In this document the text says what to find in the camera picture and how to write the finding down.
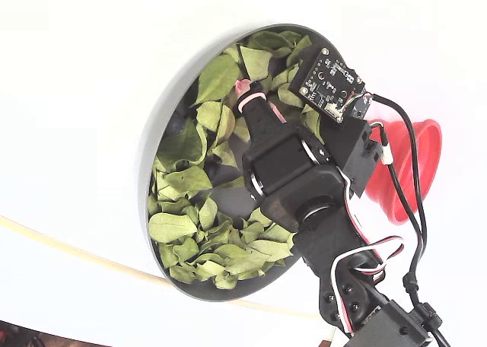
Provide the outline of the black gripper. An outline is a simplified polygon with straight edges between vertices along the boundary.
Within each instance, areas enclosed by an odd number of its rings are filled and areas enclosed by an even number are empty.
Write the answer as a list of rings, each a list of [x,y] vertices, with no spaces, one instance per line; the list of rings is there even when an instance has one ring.
[[[250,135],[242,156],[244,184],[261,212],[298,232],[313,212],[343,207],[345,182],[321,143],[302,127],[287,127],[259,83],[237,80],[235,92]]]

